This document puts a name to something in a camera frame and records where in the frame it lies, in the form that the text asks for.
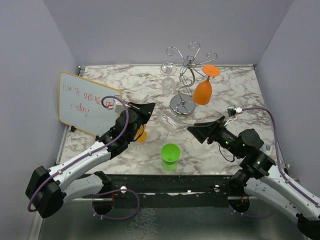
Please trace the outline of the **orange plastic wine glass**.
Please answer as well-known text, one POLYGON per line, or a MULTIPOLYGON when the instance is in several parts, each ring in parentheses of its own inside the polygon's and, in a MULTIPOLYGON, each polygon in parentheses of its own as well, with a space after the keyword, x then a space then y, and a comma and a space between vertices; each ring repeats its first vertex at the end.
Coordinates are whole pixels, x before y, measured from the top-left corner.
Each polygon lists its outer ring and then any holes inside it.
POLYGON ((207 78, 198 84, 193 93, 192 99, 198 105, 207 105, 210 102, 213 92, 210 79, 219 76, 220 70, 214 65, 205 65, 202 68, 202 71, 207 78))

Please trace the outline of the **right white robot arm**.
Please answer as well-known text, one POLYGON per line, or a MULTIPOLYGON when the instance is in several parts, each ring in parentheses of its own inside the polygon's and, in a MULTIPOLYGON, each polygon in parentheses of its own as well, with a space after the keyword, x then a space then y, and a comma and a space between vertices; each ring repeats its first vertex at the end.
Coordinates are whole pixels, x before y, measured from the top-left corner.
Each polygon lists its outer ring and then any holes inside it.
POLYGON ((200 142, 218 143, 241 159, 240 169, 230 180, 230 191, 246 193, 265 201, 297 224, 311 240, 320 238, 320 199, 286 174, 271 157, 261 151, 264 142, 254 129, 234 135, 225 127, 225 118, 196 123, 187 130, 200 142))

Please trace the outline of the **clear glass hanging on rack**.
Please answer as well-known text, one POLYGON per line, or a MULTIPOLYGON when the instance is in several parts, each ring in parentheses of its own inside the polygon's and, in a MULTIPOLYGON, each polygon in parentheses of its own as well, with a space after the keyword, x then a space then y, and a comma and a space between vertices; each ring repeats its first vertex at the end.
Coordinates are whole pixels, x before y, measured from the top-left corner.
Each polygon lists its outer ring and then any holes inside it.
POLYGON ((176 73, 177 68, 173 63, 165 62, 161 65, 160 71, 165 76, 161 83, 162 92, 165 96, 170 96, 176 89, 176 81, 172 76, 176 73))

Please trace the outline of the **small whiteboard yellow frame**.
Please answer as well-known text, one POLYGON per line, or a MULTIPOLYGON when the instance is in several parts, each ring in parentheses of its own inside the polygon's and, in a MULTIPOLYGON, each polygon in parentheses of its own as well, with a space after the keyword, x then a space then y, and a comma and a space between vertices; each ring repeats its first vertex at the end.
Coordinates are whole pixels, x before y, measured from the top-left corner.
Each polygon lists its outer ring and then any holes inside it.
POLYGON ((102 106, 102 98, 122 92, 114 87, 62 71, 59 75, 58 119, 60 122, 101 136, 115 125, 118 114, 102 106))

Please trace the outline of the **green plastic wine glass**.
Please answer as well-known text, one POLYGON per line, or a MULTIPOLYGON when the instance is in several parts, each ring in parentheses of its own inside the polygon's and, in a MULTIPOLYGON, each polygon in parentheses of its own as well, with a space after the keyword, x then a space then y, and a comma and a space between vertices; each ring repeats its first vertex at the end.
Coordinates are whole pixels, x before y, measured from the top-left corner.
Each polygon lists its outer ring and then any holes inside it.
POLYGON ((181 150, 178 145, 167 143, 161 148, 160 155, 162 168, 167 172, 173 172, 178 166, 181 150))

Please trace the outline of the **clear wine glass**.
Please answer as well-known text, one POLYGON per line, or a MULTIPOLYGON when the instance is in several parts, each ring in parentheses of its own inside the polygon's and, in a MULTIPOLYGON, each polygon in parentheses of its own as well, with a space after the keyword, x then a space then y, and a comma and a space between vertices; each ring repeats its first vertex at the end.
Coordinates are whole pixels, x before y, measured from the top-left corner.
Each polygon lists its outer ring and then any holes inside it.
POLYGON ((135 142, 132 142, 128 145, 127 151, 129 153, 134 153, 137 150, 137 144, 135 142))
POLYGON ((148 94, 139 102, 140 104, 155 103, 153 113, 148 121, 149 126, 160 126, 170 132, 175 132, 183 126, 183 122, 170 110, 169 100, 168 97, 151 97, 148 94))

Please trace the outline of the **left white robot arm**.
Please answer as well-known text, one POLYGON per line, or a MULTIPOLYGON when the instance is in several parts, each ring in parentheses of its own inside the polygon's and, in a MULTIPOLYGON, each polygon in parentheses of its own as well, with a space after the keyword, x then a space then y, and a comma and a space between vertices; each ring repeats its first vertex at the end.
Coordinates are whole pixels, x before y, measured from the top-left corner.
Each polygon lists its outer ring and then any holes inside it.
POLYGON ((28 211, 38 212, 42 218, 55 214, 65 202, 87 195, 103 198, 111 190, 110 179, 102 172, 82 177, 87 171, 124 152, 136 141, 137 133, 146 126, 155 103, 128 103, 115 125, 101 135, 92 146, 65 163, 46 169, 36 168, 29 180, 25 195, 28 211))

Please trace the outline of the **chrome wine glass rack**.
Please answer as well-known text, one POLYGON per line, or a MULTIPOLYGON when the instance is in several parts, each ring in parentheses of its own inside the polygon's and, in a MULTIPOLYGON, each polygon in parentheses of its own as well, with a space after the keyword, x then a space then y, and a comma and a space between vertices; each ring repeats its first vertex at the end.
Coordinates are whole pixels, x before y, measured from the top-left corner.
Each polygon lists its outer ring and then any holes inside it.
POLYGON ((217 53, 208 52, 207 61, 196 63, 196 57, 201 49, 201 45, 197 41, 192 41, 188 44, 190 50, 195 50, 193 55, 184 57, 181 51, 176 46, 170 46, 166 49, 166 54, 173 56, 177 52, 182 58, 181 64, 169 63, 171 67, 179 67, 179 82, 181 86, 177 89, 177 94, 170 100, 170 110, 179 117, 188 117, 192 115, 196 109, 196 103, 193 100, 193 91, 191 87, 195 84, 196 73, 202 77, 204 74, 200 73, 196 68, 201 67, 207 63, 213 62, 218 58, 217 53))

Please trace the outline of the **yellow plastic wine glass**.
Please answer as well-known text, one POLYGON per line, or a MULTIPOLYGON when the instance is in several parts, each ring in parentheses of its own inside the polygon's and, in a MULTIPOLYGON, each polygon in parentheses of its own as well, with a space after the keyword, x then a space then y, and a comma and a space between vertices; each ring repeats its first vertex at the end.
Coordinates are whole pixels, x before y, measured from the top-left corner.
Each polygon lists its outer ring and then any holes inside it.
POLYGON ((147 140, 147 137, 148 137, 148 134, 146 132, 146 125, 143 124, 137 131, 134 137, 134 141, 137 143, 143 143, 147 140))

